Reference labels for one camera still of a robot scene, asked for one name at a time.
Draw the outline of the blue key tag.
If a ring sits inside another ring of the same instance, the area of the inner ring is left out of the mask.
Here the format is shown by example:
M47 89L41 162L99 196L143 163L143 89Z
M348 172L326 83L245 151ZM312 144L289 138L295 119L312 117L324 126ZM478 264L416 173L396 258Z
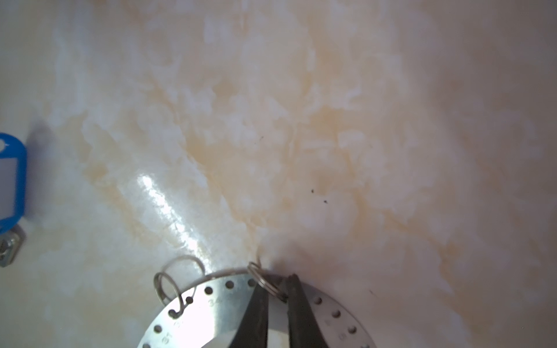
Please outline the blue key tag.
M27 149L18 138L1 133L1 234L24 216Z

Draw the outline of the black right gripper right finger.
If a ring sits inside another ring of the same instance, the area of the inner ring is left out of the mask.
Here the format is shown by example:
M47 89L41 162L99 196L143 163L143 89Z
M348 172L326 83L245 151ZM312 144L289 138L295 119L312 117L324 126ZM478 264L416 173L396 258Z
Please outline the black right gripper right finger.
M290 348L328 347L298 275L287 278L286 288Z

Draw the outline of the silver perforated metal ring disc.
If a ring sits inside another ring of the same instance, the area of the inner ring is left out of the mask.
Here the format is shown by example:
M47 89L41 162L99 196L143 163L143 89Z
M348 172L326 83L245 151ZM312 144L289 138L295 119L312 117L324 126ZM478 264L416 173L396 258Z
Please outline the silver perforated metal ring disc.
M272 335L287 347L375 347L347 309L296 275L248 269L213 273L169 300L150 323L140 347L270 347Z

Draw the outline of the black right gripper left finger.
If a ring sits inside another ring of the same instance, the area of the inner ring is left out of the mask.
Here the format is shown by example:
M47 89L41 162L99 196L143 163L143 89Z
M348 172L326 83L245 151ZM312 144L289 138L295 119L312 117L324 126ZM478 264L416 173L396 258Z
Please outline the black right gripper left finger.
M230 348L267 348L268 295L260 285L255 287Z

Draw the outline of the silver key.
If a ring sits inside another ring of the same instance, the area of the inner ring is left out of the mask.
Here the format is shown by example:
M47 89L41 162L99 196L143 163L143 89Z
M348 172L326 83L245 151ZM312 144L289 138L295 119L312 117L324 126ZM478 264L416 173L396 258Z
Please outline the silver key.
M17 224L6 233L1 234L1 259L2 268L11 265L20 252L21 246L26 241L26 232Z

